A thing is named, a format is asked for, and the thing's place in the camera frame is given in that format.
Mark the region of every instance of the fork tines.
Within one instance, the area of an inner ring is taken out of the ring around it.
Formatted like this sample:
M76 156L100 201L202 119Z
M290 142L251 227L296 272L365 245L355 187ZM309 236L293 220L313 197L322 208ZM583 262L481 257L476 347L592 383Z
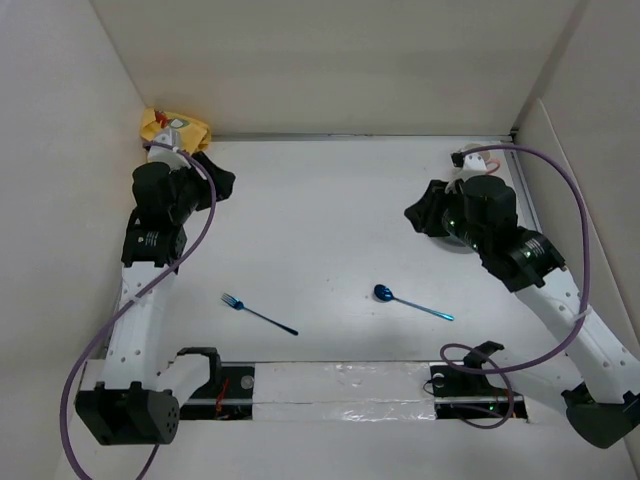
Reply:
M230 307L233 307L236 303L238 303L238 299L235 297L232 297L228 293L222 294L222 301L227 305L229 305Z

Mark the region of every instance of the blue spoon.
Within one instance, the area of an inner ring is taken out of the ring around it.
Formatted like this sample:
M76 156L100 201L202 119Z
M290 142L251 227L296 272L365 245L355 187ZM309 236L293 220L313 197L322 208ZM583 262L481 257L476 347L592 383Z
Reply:
M401 298L397 298L393 296L393 293L389 289L389 287L385 287L384 285L376 285L373 289L373 294L376 296L378 300L381 302L390 302L391 300L395 300L396 302L400 302L409 307L417 308L418 310L422 310L423 312L430 313L431 315L435 315L436 317L444 318L445 320L449 320L453 322L453 315L449 315L448 313L438 312L437 310L432 310L427 307L423 307L421 305L416 305L415 303L407 302L406 300L402 300Z

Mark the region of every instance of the spoon handle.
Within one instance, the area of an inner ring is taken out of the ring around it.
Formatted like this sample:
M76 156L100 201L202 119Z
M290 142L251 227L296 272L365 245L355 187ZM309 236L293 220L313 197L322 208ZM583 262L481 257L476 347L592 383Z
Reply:
M394 300L402 303L403 305L407 305L408 307L417 308L418 310L422 310L423 312L430 313L431 315L435 315L436 317L444 318L445 320L449 320L453 322L453 315L449 315L448 313L438 312L437 310L432 310L427 307L423 307L421 305L416 305L415 303L407 302L406 300L402 300L401 298L394 297Z

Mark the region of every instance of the black clamp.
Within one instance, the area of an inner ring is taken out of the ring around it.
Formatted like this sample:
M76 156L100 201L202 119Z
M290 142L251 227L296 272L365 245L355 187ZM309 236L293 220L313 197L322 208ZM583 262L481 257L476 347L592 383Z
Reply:
M497 351L504 350L504 345L489 340L487 342L484 342L482 345L475 347L473 350L473 352L469 352L464 356L462 362L467 368L480 369L482 368L482 365L487 362L487 359L482 357L481 355L478 355L476 351L484 353L487 357L490 357Z

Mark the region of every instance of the black base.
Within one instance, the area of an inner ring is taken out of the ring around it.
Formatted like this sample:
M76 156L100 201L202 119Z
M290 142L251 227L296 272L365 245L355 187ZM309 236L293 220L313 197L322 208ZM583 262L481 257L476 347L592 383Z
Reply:
M180 409L171 392L143 390L80 391L76 412L101 445L165 445L178 430Z

